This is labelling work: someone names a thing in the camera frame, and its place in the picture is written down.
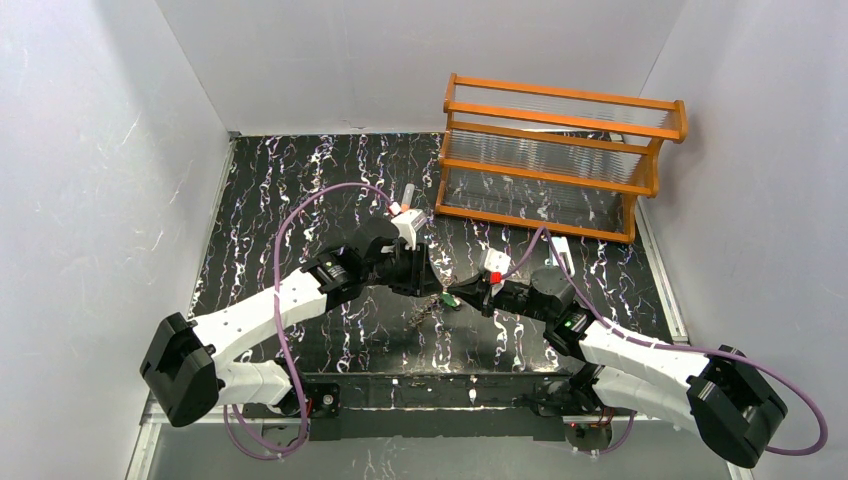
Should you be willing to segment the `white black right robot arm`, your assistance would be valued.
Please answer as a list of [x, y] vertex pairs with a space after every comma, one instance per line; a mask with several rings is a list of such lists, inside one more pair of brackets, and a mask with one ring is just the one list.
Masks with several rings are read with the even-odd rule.
[[584, 364], [571, 381], [579, 399], [670, 422], [739, 467], [758, 463], [788, 413], [739, 351], [672, 351], [663, 341], [607, 327], [556, 267], [534, 271], [528, 283], [479, 273], [448, 291], [484, 315], [503, 310], [543, 322], [545, 340]]

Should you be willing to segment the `green headed key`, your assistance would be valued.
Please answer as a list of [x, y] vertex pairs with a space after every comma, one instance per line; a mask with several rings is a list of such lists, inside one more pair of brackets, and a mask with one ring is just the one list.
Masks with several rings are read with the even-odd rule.
[[454, 311], [460, 310], [462, 307], [461, 300], [450, 293], [443, 292], [440, 296], [440, 299], [443, 305]]

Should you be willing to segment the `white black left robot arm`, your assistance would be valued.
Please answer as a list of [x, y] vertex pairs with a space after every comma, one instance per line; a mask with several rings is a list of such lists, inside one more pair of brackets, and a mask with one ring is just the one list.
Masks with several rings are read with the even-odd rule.
[[176, 312], [161, 320], [140, 374], [174, 427], [224, 405], [281, 407], [295, 386], [282, 360], [241, 363], [238, 356], [299, 322], [358, 298], [369, 286], [408, 297], [443, 286], [418, 232], [426, 214], [410, 209], [371, 218], [351, 236], [320, 251], [269, 287], [230, 307], [192, 320]]

